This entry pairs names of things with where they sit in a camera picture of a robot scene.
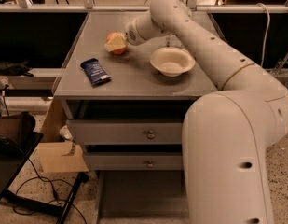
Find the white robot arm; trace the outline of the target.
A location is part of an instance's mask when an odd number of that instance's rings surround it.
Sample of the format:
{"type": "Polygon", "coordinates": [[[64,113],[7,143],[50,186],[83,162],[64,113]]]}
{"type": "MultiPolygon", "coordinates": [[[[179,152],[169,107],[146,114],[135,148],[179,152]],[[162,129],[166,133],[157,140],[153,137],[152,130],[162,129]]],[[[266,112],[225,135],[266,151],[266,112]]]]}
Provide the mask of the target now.
{"type": "Polygon", "coordinates": [[[187,110],[182,129],[190,224],[274,224],[266,150],[288,134],[288,89],[192,21],[179,0],[151,0],[128,22],[140,45],[175,34],[217,90],[187,110]]]}

